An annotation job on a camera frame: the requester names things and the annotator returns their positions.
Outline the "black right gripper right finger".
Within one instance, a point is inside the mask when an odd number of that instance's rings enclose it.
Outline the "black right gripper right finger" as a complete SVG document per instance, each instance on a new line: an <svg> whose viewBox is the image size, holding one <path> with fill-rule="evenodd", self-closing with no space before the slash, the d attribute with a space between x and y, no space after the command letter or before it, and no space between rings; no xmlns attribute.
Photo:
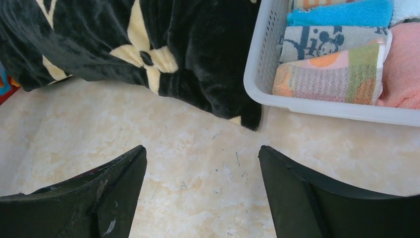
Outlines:
<svg viewBox="0 0 420 238"><path fill-rule="evenodd" d="M259 161L279 238L417 238L420 197L356 187L269 146Z"/></svg>

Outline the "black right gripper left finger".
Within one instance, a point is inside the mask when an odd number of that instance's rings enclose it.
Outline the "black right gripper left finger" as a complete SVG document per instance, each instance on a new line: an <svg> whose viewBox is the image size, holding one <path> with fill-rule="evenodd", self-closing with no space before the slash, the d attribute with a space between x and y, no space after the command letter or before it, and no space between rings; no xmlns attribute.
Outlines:
<svg viewBox="0 0 420 238"><path fill-rule="evenodd" d="M0 199L3 238L127 238L147 168L139 145L30 194Z"/></svg>

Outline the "pink panda towel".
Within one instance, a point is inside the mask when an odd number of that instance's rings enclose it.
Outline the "pink panda towel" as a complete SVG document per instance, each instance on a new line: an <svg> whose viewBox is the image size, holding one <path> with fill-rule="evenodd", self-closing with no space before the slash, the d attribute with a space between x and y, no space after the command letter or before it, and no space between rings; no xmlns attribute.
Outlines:
<svg viewBox="0 0 420 238"><path fill-rule="evenodd" d="M420 24L409 22L391 28L393 40L383 68L383 92L378 106L420 108Z"/></svg>

